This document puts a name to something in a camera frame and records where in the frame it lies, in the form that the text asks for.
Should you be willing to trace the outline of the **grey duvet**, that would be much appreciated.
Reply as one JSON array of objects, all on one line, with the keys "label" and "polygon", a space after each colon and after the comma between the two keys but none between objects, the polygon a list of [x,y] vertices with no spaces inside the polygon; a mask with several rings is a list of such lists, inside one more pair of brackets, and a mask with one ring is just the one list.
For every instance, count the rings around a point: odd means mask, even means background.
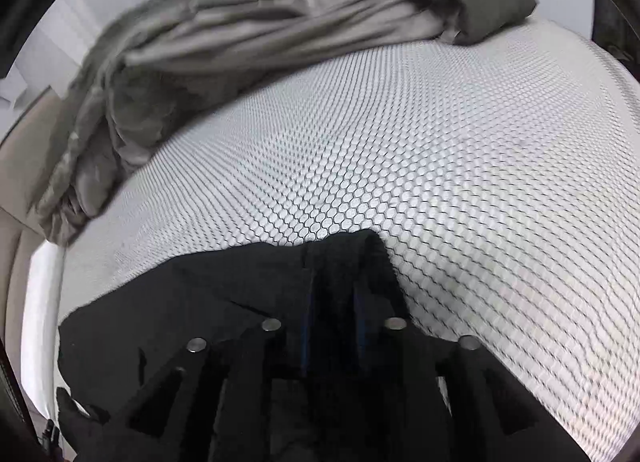
[{"label": "grey duvet", "polygon": [[258,84],[384,45],[471,45],[519,24],[536,0],[149,0],[108,26],[60,106],[34,204],[67,245],[117,186],[189,119]]}]

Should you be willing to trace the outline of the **beige upholstered headboard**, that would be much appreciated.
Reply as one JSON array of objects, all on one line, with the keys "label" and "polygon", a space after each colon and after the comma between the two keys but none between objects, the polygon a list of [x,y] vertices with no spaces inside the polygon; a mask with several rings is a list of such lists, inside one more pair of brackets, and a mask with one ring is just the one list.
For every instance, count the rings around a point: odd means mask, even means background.
[{"label": "beige upholstered headboard", "polygon": [[32,198],[46,163],[48,141],[61,100],[44,90],[26,107],[1,140],[1,340],[16,376],[29,262],[43,241]]}]

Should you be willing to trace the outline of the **black pants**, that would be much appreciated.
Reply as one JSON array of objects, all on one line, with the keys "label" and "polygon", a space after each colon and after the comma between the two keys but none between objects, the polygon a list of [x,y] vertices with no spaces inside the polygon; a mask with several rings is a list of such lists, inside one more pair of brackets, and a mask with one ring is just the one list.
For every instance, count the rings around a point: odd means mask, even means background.
[{"label": "black pants", "polygon": [[173,257],[61,323],[62,434],[78,460],[92,461],[105,424],[190,340],[236,340],[276,319],[286,341],[278,405],[306,430],[309,461],[367,456],[356,294],[384,297],[410,318],[384,242],[371,230]]}]

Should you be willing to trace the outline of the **white curtain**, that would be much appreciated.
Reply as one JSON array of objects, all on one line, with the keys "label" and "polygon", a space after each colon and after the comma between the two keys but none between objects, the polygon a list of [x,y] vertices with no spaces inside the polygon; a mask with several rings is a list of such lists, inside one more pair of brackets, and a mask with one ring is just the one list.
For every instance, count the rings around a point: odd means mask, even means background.
[{"label": "white curtain", "polygon": [[1,108],[26,105],[42,91],[63,95],[110,22],[146,0],[54,0],[10,61]]}]

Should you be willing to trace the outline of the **white pillow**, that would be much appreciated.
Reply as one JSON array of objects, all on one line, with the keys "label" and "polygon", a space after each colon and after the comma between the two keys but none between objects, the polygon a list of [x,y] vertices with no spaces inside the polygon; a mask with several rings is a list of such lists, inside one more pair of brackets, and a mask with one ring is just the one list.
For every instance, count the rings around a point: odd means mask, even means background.
[{"label": "white pillow", "polygon": [[44,419],[55,419],[54,346],[65,249],[49,241],[32,253],[21,336],[21,383]]}]

